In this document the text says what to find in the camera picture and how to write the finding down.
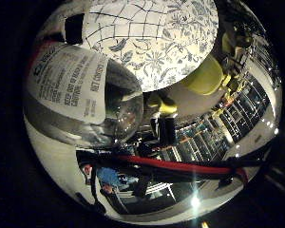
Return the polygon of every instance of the floral pattern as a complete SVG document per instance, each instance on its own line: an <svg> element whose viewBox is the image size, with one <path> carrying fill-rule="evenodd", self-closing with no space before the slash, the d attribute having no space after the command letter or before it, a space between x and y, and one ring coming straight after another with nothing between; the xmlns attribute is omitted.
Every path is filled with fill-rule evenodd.
<svg viewBox="0 0 285 228"><path fill-rule="evenodd" d="M135 4L137 0L105 2ZM82 44L82 48L90 48L92 44L94 49L126 66L137 76L144 92L170 86L196 69L212 50L219 27L213 0L153 0L152 3L165 5L161 37L119 36L95 43L87 34L86 43Z"/></svg>

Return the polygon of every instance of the blue shirt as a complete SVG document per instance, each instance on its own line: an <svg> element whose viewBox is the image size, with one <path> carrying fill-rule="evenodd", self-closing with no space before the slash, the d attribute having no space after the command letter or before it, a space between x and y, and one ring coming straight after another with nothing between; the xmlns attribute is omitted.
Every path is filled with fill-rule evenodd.
<svg viewBox="0 0 285 228"><path fill-rule="evenodd" d="M118 173L114 169L100 168L97 169L96 175L101 182L107 183L115 187L123 186L123 184L118 179Z"/></svg>

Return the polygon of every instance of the dark background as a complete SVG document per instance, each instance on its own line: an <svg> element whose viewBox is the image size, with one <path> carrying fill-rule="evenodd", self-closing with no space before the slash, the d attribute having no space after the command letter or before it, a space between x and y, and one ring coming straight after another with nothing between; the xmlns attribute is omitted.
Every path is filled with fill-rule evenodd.
<svg viewBox="0 0 285 228"><path fill-rule="evenodd" d="M283 78L280 134L247 189L217 211L170 227L285 227L285 1L244 1L275 45ZM129 227L73 202L37 161L22 121L21 72L32 40L56 0L0 1L0 227Z"/></svg>

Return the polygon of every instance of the person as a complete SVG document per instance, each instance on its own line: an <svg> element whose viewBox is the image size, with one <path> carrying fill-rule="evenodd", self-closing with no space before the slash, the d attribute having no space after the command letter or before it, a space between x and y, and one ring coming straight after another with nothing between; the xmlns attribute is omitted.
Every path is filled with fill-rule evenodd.
<svg viewBox="0 0 285 228"><path fill-rule="evenodd" d="M126 189L130 183L137 182L138 179L124 174L119 174L112 168L102 167L96 171L97 178L102 183L102 192L107 194L114 193L114 188L119 190Z"/></svg>
<svg viewBox="0 0 285 228"><path fill-rule="evenodd" d="M85 164L81 170L85 175L85 184L91 184L91 164ZM119 174L116 170L107 167L101 167L96 170L96 176L101 182L102 190L101 193L104 195L110 195L114 193L114 188L123 190L128 187L130 183L138 181L138 179L129 177L124 174Z"/></svg>

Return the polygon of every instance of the reflected light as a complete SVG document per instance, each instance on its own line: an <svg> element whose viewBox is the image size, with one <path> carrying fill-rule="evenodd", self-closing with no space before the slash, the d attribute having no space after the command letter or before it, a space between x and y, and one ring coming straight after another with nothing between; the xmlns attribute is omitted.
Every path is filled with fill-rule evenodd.
<svg viewBox="0 0 285 228"><path fill-rule="evenodd" d="M199 207L200 206L200 199L196 196L194 196L193 198L191 198L191 205L192 207Z"/></svg>
<svg viewBox="0 0 285 228"><path fill-rule="evenodd" d="M202 223L201 223L201 228L209 228L207 222L205 222L205 221L202 222Z"/></svg>

